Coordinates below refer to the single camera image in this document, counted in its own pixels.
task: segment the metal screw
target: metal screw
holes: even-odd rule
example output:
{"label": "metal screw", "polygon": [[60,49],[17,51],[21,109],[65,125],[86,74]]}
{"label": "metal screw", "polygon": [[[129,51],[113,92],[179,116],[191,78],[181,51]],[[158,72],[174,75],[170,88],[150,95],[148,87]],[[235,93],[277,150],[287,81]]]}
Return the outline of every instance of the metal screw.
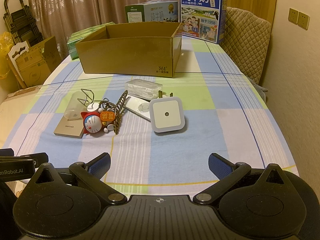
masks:
{"label": "metal screw", "polygon": [[209,201],[211,196],[207,193],[201,193],[196,196],[196,199],[199,201]]}
{"label": "metal screw", "polygon": [[111,201],[121,201],[124,199],[124,196],[119,193],[113,193],[108,197]]}

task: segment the blue milk box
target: blue milk box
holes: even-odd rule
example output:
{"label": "blue milk box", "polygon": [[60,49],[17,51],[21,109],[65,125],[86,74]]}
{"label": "blue milk box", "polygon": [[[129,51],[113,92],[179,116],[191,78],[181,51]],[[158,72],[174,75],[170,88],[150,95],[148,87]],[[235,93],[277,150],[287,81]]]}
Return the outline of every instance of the blue milk box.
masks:
{"label": "blue milk box", "polygon": [[182,34],[220,43],[224,37],[227,0],[180,0]]}
{"label": "blue milk box", "polygon": [[127,23],[132,22],[178,22],[178,1],[153,0],[126,5]]}

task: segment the plaid tablecloth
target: plaid tablecloth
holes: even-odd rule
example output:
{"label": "plaid tablecloth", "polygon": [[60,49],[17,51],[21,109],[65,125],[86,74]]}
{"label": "plaid tablecloth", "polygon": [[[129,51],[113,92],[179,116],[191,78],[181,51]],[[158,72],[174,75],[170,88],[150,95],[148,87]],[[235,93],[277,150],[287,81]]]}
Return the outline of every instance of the plaid tablecloth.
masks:
{"label": "plaid tablecloth", "polygon": [[[156,134],[150,122],[126,111],[118,135],[53,134],[72,93],[91,89],[95,98],[116,102],[134,78],[161,83],[165,93],[181,98],[182,130]],[[80,61],[67,57],[16,122],[3,145],[8,147],[16,155],[46,152],[55,167],[108,152],[111,168],[101,180],[126,195],[193,196],[217,181],[208,168],[212,152],[253,168],[278,163],[298,174],[278,125],[248,79],[220,46],[188,37],[174,78],[84,74]]]}

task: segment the brown open cardboard box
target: brown open cardboard box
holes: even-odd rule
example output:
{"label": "brown open cardboard box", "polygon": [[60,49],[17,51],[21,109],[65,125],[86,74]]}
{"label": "brown open cardboard box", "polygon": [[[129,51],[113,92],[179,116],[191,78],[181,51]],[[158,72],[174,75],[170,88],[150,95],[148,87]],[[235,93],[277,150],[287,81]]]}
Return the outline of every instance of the brown open cardboard box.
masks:
{"label": "brown open cardboard box", "polygon": [[181,51],[181,23],[107,25],[76,43],[84,73],[173,77]]}
{"label": "brown open cardboard box", "polygon": [[42,85],[61,63],[54,36],[29,48],[16,59],[18,70],[27,87]]}

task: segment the triangular cutout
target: triangular cutout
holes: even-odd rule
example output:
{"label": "triangular cutout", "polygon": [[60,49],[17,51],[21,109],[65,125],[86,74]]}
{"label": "triangular cutout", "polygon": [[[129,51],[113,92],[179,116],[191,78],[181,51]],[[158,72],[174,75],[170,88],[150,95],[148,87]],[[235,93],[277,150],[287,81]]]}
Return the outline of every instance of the triangular cutout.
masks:
{"label": "triangular cutout", "polygon": [[276,184],[284,184],[277,170],[272,170],[267,178],[267,182],[276,183]]}
{"label": "triangular cutout", "polygon": [[54,181],[49,169],[44,169],[36,181],[36,184]]}

